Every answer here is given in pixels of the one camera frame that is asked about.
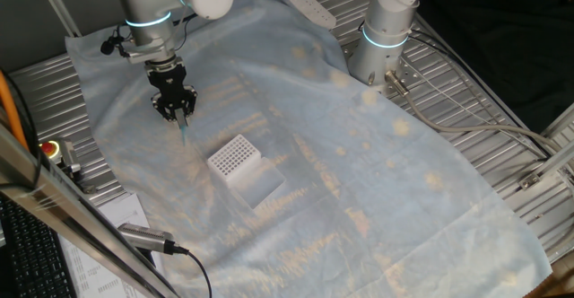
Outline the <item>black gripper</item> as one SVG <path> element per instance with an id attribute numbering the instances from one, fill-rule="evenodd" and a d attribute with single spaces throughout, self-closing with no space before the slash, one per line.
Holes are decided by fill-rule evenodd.
<path id="1" fill-rule="evenodd" d="M 164 119 L 183 129 L 188 118 L 195 112 L 197 91 L 191 85 L 183 85 L 187 71 L 181 57 L 173 56 L 163 61 L 146 61 L 145 70 L 150 84 L 158 92 L 152 98 L 152 106 Z"/>

